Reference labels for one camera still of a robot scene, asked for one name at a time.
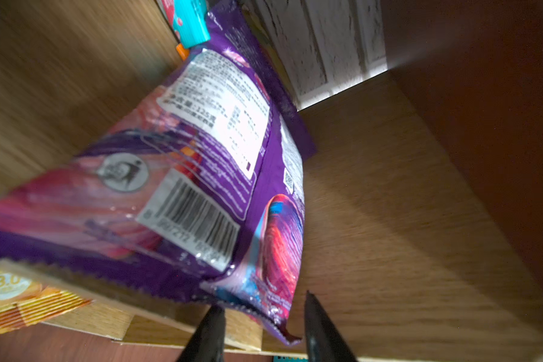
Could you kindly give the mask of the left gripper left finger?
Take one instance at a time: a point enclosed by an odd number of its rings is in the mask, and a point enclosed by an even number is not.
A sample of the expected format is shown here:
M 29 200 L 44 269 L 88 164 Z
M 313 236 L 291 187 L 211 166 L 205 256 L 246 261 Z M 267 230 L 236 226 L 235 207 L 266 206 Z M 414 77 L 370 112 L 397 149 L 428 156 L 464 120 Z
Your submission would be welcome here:
M 224 362 L 225 309 L 211 306 L 177 362 Z

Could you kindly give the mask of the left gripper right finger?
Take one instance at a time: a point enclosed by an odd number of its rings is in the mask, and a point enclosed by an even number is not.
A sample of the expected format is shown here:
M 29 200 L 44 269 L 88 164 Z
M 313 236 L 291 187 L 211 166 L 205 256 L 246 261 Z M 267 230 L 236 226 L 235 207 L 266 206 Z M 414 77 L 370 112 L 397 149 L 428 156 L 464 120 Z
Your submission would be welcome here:
M 308 361 L 357 362 L 318 298 L 309 291 L 306 292 L 304 324 Z

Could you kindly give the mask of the purple candy bag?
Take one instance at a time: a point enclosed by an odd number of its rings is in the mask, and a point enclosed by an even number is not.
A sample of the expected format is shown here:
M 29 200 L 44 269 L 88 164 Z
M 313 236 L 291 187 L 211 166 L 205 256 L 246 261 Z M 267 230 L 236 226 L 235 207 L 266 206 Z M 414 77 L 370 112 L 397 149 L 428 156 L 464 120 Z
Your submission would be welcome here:
M 249 315 L 285 345 L 312 139 L 235 1 L 107 134 L 0 198 L 0 259 Z

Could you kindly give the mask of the wooden shelf unit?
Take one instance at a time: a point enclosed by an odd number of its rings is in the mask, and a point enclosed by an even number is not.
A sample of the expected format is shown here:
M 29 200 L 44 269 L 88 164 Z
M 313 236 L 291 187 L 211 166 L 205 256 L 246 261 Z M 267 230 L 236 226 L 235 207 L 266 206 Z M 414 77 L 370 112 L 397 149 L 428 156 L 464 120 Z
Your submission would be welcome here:
M 0 1 L 0 196 L 68 160 L 180 59 L 153 1 Z M 387 75 L 304 111 L 303 296 L 355 352 L 400 360 L 529 361 L 543 292 Z

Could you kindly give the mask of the yellow chip bag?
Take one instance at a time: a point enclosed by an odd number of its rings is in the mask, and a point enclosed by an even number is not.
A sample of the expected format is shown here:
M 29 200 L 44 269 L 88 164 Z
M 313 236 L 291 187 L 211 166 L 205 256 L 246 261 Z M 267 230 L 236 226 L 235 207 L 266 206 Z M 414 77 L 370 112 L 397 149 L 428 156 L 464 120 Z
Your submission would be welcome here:
M 30 327 L 91 304 L 71 292 L 0 271 L 0 334 Z

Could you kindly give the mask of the pink green candy bag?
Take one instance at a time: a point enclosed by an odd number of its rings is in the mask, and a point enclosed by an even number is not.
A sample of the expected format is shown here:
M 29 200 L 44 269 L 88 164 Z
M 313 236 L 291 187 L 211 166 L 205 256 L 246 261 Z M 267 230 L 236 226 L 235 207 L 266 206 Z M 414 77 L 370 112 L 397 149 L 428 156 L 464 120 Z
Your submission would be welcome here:
M 205 0 L 158 0 L 157 3 L 185 49 L 211 39 L 206 21 L 208 3 Z

